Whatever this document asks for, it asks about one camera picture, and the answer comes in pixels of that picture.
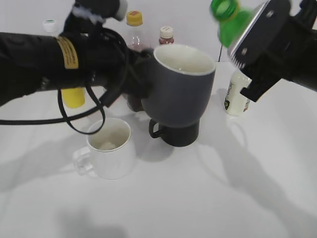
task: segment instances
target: white table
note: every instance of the white table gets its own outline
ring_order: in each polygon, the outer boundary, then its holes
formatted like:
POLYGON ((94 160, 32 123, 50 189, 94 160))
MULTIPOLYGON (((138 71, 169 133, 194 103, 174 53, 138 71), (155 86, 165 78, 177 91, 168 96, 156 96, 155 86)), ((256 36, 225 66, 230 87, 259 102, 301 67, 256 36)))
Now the white table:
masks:
MULTIPOLYGON (((222 104, 233 71, 217 64, 199 139, 185 148, 151 139, 123 99, 107 110, 134 130, 138 163, 120 180, 76 174, 85 137, 65 124, 1 126, 0 237, 316 238, 317 93, 281 81, 232 118, 222 104)), ((0 108, 2 119, 51 117, 56 92, 0 108)))

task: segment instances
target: yellow bottle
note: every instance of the yellow bottle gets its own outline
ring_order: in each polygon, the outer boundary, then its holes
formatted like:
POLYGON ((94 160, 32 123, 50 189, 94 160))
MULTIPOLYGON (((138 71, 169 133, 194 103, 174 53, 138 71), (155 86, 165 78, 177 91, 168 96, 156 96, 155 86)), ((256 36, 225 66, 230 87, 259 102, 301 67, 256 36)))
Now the yellow bottle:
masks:
POLYGON ((68 108, 79 108, 85 104, 85 93, 83 88, 70 88, 61 91, 63 102, 68 108))

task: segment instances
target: yellow label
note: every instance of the yellow label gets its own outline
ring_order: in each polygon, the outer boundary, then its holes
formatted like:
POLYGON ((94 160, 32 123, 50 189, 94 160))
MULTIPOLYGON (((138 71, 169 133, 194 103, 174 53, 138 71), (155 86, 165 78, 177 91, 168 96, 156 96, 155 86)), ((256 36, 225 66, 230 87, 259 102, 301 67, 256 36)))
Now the yellow label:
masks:
POLYGON ((74 45, 65 37, 56 37, 56 40, 63 52, 66 69, 78 69, 78 56, 74 45))

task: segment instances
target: brown bottle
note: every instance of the brown bottle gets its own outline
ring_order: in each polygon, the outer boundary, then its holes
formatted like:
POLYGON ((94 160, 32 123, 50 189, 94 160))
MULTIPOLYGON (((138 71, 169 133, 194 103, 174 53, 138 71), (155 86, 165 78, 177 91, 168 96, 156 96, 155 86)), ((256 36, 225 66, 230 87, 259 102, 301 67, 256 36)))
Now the brown bottle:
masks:
MULTIPOLYGON (((142 29, 143 17, 139 11, 130 11, 127 13, 127 24, 130 26, 128 33, 128 47, 132 50, 141 52, 142 50, 149 48, 146 43, 145 35, 142 29)), ((136 98, 133 95, 124 95, 127 99, 127 104, 130 110, 134 112, 144 111, 140 98, 136 98)))
POLYGON ((160 38, 159 44, 166 45, 166 44, 173 44, 174 43, 174 31, 173 28, 170 26, 163 26, 160 29, 160 38))

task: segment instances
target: green bottle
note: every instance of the green bottle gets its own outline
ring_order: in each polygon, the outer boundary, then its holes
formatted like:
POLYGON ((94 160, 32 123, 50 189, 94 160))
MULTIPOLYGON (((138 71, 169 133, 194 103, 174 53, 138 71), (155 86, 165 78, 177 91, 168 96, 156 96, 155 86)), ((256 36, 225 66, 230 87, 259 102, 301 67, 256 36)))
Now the green bottle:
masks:
POLYGON ((240 8, 238 0, 213 0, 210 10, 219 21, 219 40, 227 48, 241 35, 253 16, 251 11, 240 8))

